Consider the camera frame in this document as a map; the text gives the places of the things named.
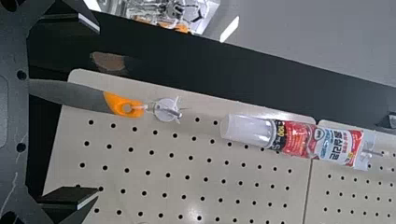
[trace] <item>white plastic hook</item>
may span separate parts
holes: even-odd
[[[182,114],[177,107],[178,97],[175,100],[170,98],[163,98],[155,103],[154,105],[154,115],[163,122],[170,122],[174,119],[177,123],[180,123],[179,119]]]

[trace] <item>store shelf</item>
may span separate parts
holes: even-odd
[[[84,70],[69,81],[145,102],[179,96],[188,108],[177,124],[63,107],[45,192],[100,188],[84,223],[303,223],[311,161],[230,143],[219,123],[312,118]]]
[[[320,126],[359,129],[327,120]],[[368,172],[323,161],[313,161],[305,224],[395,223],[396,137],[377,133],[375,151],[390,158],[373,157]]]

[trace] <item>glue tube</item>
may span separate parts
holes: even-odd
[[[337,130],[278,119],[228,115],[220,124],[222,138],[308,159],[331,161],[367,170],[375,137],[363,131]]]

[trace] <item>white cap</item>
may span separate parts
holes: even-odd
[[[221,121],[220,134],[232,141],[269,147],[276,137],[276,127],[269,119],[230,114]]]

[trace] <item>product label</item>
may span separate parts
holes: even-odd
[[[313,124],[274,120],[276,138],[270,149],[304,158],[352,166],[362,132],[321,128]]]

